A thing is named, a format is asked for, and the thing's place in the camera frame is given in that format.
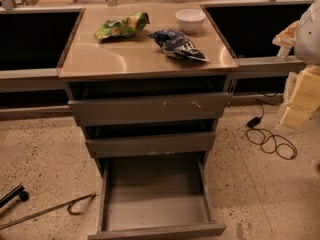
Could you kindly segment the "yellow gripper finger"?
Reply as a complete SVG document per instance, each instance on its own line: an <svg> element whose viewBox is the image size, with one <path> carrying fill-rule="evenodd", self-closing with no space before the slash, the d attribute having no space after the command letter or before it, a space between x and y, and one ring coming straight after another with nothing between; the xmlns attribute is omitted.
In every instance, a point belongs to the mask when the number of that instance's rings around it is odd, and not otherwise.
<svg viewBox="0 0 320 240"><path fill-rule="evenodd" d="M320 66L307 65L300 73L290 72L285 83L280 124L301 127L320 107Z"/></svg>
<svg viewBox="0 0 320 240"><path fill-rule="evenodd" d="M279 47L293 47L295 45L297 26L298 21L291 23L273 38L272 43Z"/></svg>

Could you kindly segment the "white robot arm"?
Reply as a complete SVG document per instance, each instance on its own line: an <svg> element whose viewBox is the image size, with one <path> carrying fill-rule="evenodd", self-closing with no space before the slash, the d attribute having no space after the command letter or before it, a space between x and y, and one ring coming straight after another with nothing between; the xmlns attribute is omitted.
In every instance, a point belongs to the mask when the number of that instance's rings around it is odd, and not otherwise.
<svg viewBox="0 0 320 240"><path fill-rule="evenodd" d="M299 74L292 73L287 79L280 119L283 126L299 128L320 107L320 0L277 34L272 43L280 47L280 61L294 49L295 57L306 64Z"/></svg>

